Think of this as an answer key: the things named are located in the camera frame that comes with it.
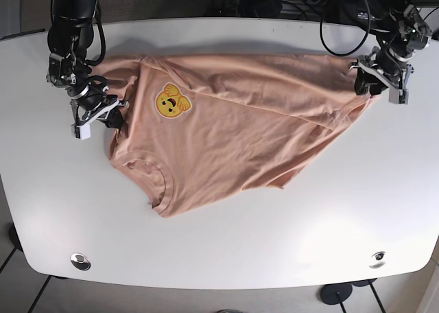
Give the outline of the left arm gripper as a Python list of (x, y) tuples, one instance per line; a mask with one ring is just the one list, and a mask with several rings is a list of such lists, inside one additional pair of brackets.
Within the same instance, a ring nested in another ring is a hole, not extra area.
[(349, 65), (357, 70), (355, 79), (356, 95), (381, 95), (390, 87), (404, 89), (413, 73), (408, 63), (414, 53), (393, 48), (373, 48), (369, 54), (360, 55)]

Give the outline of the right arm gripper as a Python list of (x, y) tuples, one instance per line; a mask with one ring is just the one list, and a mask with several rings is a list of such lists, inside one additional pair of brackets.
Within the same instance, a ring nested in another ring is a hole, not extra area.
[[(100, 101), (92, 109), (86, 110), (86, 100), (98, 97)], [(129, 102), (120, 100), (116, 95), (104, 95), (99, 93), (90, 94), (85, 98), (71, 100), (70, 105), (73, 112), (73, 124), (82, 126), (100, 121), (107, 128), (121, 129), (123, 116), (120, 109), (129, 106)]]

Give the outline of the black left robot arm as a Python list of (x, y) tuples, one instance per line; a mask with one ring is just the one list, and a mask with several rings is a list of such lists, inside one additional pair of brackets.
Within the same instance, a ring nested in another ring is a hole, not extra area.
[(408, 82), (414, 72), (410, 64), (415, 51), (429, 45), (432, 31), (412, 0), (327, 0), (321, 23), (343, 23), (374, 36), (377, 46), (350, 64), (357, 70), (357, 95), (379, 95), (389, 91), (393, 104), (408, 103)]

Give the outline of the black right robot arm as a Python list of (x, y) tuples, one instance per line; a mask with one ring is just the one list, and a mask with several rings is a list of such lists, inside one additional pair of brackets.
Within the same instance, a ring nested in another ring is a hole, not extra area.
[(105, 77), (91, 74), (106, 56), (99, 1), (51, 0), (50, 12), (47, 81), (67, 91), (75, 136), (80, 137), (80, 128), (95, 120), (107, 128), (120, 129), (124, 120), (119, 109), (127, 103), (106, 92)]

